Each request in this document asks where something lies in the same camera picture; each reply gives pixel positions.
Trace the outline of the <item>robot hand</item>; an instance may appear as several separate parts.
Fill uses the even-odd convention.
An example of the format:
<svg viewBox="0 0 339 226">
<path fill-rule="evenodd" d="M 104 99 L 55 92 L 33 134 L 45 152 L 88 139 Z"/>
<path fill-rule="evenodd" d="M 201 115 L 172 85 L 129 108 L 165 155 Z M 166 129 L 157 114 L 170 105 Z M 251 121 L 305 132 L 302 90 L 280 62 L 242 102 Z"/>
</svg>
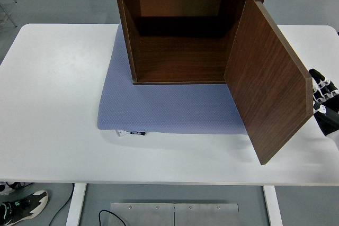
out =
<svg viewBox="0 0 339 226">
<path fill-rule="evenodd" d="M 314 117 L 324 136 L 338 131 L 338 88 L 316 69 L 309 70 L 313 86 Z"/>
</svg>

